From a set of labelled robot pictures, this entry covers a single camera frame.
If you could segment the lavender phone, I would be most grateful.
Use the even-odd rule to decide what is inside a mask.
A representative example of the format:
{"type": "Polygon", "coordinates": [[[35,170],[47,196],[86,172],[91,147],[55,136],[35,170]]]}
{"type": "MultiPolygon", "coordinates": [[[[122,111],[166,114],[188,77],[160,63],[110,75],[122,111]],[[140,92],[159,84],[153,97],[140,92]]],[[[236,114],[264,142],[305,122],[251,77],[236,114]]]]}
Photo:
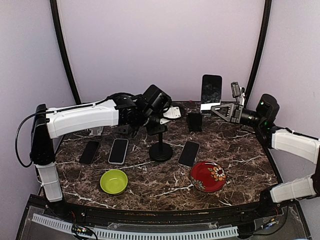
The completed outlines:
{"type": "Polygon", "coordinates": [[[113,141],[108,163],[112,165],[123,165],[125,163],[129,140],[125,138],[116,138],[113,141]]]}

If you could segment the purple phone dark screen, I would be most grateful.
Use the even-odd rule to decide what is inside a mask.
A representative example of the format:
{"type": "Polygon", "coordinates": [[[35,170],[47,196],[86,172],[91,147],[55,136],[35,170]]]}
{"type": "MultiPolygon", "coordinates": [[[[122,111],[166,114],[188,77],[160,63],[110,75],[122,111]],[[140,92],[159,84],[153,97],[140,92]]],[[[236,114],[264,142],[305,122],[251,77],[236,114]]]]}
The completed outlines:
{"type": "Polygon", "coordinates": [[[80,156],[79,163],[82,165],[91,165],[99,147],[100,143],[98,141],[89,141],[80,156]]]}

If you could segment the white folding phone stand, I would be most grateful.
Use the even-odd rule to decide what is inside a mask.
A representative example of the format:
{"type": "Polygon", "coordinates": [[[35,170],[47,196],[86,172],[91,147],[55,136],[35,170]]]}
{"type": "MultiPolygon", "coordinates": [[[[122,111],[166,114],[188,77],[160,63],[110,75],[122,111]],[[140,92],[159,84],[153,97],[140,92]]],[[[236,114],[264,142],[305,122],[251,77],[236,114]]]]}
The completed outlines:
{"type": "Polygon", "coordinates": [[[99,127],[92,127],[89,129],[89,135],[90,136],[101,136],[103,133],[104,127],[99,126],[99,127]]]}

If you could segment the black phone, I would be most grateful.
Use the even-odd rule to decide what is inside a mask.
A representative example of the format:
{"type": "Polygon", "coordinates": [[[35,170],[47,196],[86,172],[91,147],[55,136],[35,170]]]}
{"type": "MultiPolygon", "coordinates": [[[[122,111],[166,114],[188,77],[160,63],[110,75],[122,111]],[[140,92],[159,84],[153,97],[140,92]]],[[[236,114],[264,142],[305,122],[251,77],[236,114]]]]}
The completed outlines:
{"type": "Polygon", "coordinates": [[[220,75],[205,74],[202,76],[200,111],[210,111],[219,106],[222,99],[222,81],[220,75]]]}

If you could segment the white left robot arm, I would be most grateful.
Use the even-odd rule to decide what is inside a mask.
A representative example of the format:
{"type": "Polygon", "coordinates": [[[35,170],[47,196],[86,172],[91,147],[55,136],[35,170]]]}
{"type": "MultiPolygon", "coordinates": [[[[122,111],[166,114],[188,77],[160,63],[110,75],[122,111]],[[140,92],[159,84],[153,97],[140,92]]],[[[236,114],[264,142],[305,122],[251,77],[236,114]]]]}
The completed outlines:
{"type": "Polygon", "coordinates": [[[169,95],[152,90],[138,95],[115,93],[100,101],[69,107],[39,105],[36,112],[23,121],[33,119],[29,159],[39,173],[51,210],[60,218],[67,218],[71,213],[70,206],[63,201],[53,139],[86,129],[126,125],[146,127],[148,133],[165,132],[166,127],[160,123],[161,115],[171,103],[169,95]]]}

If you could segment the black pole phone stand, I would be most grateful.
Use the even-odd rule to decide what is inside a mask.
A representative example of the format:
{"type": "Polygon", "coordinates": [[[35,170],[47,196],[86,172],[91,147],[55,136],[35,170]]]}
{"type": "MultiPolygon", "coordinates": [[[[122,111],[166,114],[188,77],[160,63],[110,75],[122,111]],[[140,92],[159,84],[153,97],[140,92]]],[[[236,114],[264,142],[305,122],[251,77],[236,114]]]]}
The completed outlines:
{"type": "Polygon", "coordinates": [[[152,161],[163,163],[170,160],[173,156],[172,147],[168,143],[163,142],[163,133],[167,130],[168,128],[161,124],[148,129],[148,133],[151,136],[158,136],[158,141],[152,144],[148,151],[149,157],[152,161]]]}

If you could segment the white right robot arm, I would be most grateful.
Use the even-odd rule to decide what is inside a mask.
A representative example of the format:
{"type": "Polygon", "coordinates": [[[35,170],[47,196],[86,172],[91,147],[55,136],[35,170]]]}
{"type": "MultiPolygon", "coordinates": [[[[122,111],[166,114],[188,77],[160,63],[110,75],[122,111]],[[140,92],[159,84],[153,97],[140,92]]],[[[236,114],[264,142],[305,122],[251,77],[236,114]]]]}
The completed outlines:
{"type": "Polygon", "coordinates": [[[257,140],[274,157],[282,182],[260,193],[260,202],[255,205],[260,217],[266,217],[276,204],[320,195],[320,140],[277,126],[274,121],[279,109],[276,100],[264,98],[255,110],[236,103],[211,108],[226,122],[253,127],[257,140]]]}

